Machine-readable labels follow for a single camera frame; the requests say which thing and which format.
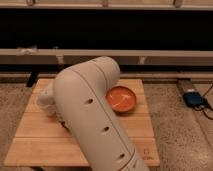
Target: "hole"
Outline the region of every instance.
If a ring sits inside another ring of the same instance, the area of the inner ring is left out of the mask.
[[[93,99],[88,99],[85,104],[91,104],[93,102]]]
[[[109,127],[108,127],[108,126],[105,127],[105,128],[102,130],[102,133],[105,133],[105,132],[107,132],[107,131],[109,131]]]
[[[118,161],[120,162],[123,158],[125,157],[125,154],[121,154],[119,157],[118,157]]]

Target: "table leg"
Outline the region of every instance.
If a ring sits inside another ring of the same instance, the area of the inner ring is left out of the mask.
[[[41,167],[30,167],[34,171],[44,171]]]

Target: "wooden plank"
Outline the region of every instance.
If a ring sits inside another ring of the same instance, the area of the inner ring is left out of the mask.
[[[153,138],[132,139],[145,163],[159,165]],[[7,166],[88,166],[73,138],[15,138],[4,162]]]
[[[36,83],[36,86],[35,87],[38,87],[38,86],[43,86],[43,88],[45,86],[47,86],[49,83],[51,83],[53,81],[53,79],[51,78],[42,78],[42,79],[39,79]]]
[[[109,0],[109,5],[172,5],[172,0]]]
[[[41,4],[55,4],[55,5],[69,5],[69,4],[75,4],[75,5],[86,5],[86,4],[101,4],[102,0],[40,0],[39,5]]]
[[[144,94],[143,84],[140,79],[120,79],[116,86],[125,86],[135,94]]]
[[[20,54],[20,49],[0,49],[0,58],[5,56],[17,56]],[[87,56],[87,57],[100,57],[100,56],[111,56],[112,58],[116,57],[128,57],[132,58],[139,56],[147,57],[157,57],[157,58],[176,58],[176,57],[192,57],[192,58],[204,58],[204,57],[213,57],[213,51],[199,51],[199,50],[85,50],[85,49],[38,49],[35,53],[35,56],[42,56],[43,59],[49,58],[52,56],[68,56],[70,58],[76,56]]]
[[[213,5],[212,0],[184,0],[183,5],[209,6]]]
[[[119,118],[121,125],[129,137],[154,137],[152,123],[149,117],[127,117]],[[56,117],[48,117],[43,113],[25,114],[17,129],[16,137],[71,137],[57,121]]]
[[[25,0],[1,0],[0,3],[8,3],[8,4],[26,4]]]

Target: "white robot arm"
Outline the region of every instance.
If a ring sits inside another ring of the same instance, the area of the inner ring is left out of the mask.
[[[37,104],[56,105],[93,171],[149,171],[105,99],[119,75],[109,57],[71,66],[41,92]]]

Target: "power adapter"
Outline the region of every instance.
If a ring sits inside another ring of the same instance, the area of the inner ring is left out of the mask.
[[[204,98],[189,79],[179,80],[178,87],[188,107],[204,106]]]

